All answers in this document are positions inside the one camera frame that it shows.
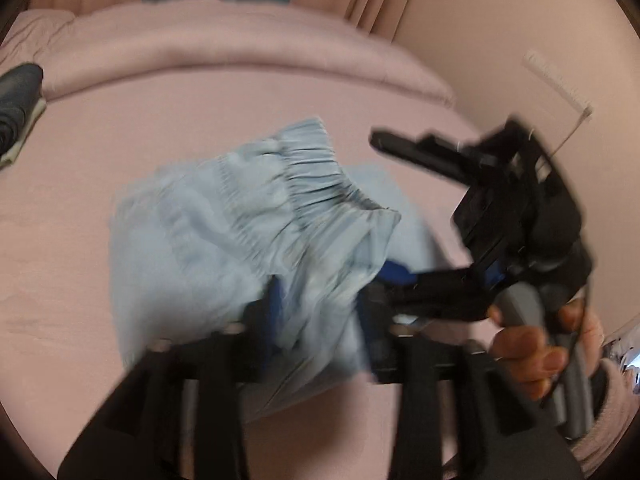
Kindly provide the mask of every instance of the sleeve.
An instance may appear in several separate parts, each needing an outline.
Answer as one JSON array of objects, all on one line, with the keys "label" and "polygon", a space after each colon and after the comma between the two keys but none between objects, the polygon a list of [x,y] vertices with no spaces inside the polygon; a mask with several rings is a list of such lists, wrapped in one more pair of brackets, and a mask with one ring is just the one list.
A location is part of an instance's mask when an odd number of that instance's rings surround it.
[{"label": "sleeve", "polygon": [[592,384],[594,405],[596,409],[601,406],[600,415],[593,429],[574,445],[573,452],[586,477],[598,480],[604,466],[609,468],[612,462],[620,460],[619,444],[636,442],[635,437],[640,436],[640,416],[637,416],[640,398],[633,394],[631,385],[608,359],[601,361]]}]

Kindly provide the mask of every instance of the finger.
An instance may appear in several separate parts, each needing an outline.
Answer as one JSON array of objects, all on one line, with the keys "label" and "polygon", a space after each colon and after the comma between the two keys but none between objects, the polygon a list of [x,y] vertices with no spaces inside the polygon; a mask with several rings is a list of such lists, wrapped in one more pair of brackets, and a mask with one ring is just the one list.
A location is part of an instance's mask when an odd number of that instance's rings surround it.
[{"label": "finger", "polygon": [[532,381],[530,383],[522,383],[520,384],[520,387],[524,390],[529,399],[540,400],[548,394],[551,389],[551,380],[542,379],[539,381]]},{"label": "finger", "polygon": [[636,368],[635,366],[629,366],[626,368],[622,377],[625,380],[625,384],[627,389],[633,390],[638,384],[638,375],[640,373],[640,368]]},{"label": "finger", "polygon": [[500,309],[495,305],[489,307],[489,310],[486,312],[487,317],[491,319],[496,325],[502,326],[502,313]]},{"label": "finger", "polygon": [[575,332],[580,328],[580,321],[582,320],[582,313],[584,312],[584,301],[582,298],[571,301],[560,309],[559,318],[560,323],[565,330],[569,332]]},{"label": "finger", "polygon": [[530,383],[549,379],[562,371],[568,362],[568,351],[559,346],[536,352],[526,359],[501,361],[516,382]]},{"label": "finger", "polygon": [[536,326],[512,326],[505,328],[494,338],[491,354],[504,359],[523,359],[542,350],[546,338]]},{"label": "finger", "polygon": [[[582,318],[582,301],[575,300],[560,310],[560,322],[568,330],[578,330]],[[598,369],[602,357],[602,344],[604,343],[604,329],[602,322],[594,310],[588,310],[584,315],[582,335],[580,336],[584,349],[584,361],[586,372],[591,377]]]}]

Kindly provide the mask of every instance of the pink bedsheet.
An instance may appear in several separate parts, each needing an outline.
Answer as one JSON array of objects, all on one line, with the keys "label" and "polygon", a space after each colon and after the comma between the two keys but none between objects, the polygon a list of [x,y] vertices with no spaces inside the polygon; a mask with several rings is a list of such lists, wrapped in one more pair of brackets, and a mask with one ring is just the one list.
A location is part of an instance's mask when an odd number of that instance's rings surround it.
[{"label": "pink bedsheet", "polygon": [[[47,20],[34,30],[41,27],[54,32]],[[12,55],[31,48],[31,40],[37,34],[27,35]],[[449,225],[464,189],[385,160],[367,145],[374,125],[475,138],[476,131],[441,101],[313,66],[149,69],[68,94],[74,85],[59,83],[68,80],[55,68],[56,56],[69,68],[73,56],[62,47],[55,56],[45,44],[39,48],[30,52],[46,60],[48,95],[66,95],[50,102],[17,164],[0,172],[0,399],[52,472],[122,373],[108,297],[108,222],[119,192],[159,165],[215,156],[318,115],[338,160],[385,166],[447,253],[464,262]],[[0,59],[6,52],[0,50]],[[96,59],[99,72],[102,58]],[[259,421],[248,429],[254,478],[383,479],[394,409],[394,389],[370,386],[361,376]]]},{"label": "pink bedsheet", "polygon": [[36,62],[47,99],[185,66],[280,66],[395,86],[451,105],[453,92],[388,41],[295,7],[222,0],[132,3],[75,17],[28,10],[0,50],[0,73]]}]

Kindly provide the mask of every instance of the mattress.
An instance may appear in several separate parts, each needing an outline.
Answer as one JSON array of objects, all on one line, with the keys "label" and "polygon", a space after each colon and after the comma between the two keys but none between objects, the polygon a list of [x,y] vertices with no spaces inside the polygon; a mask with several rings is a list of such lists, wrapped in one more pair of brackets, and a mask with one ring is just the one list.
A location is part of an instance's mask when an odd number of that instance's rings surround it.
[{"label": "mattress", "polygon": [[[78,85],[72,65],[49,46],[49,57],[42,48],[26,53],[24,42],[14,52],[43,64],[50,102],[17,163],[0,173],[0,400],[50,471],[123,374],[108,296],[109,219],[127,184],[158,166],[216,156],[320,116],[338,160],[382,165],[450,259],[465,263],[449,224],[465,189],[381,158],[367,143],[381,125],[476,139],[446,99],[398,81],[281,62],[176,62],[97,80],[83,70]],[[102,66],[109,57],[87,59]],[[359,376],[250,425],[254,478],[386,478],[396,390],[368,381]]]}]

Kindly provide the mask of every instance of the fingernail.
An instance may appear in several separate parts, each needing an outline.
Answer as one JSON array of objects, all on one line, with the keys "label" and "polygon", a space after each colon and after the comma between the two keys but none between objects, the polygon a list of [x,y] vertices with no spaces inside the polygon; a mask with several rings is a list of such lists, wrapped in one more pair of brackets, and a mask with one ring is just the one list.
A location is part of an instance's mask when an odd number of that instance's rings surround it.
[{"label": "fingernail", "polygon": [[549,352],[545,360],[543,361],[543,366],[547,372],[558,372],[566,365],[566,355],[564,352],[559,350],[552,350]]}]

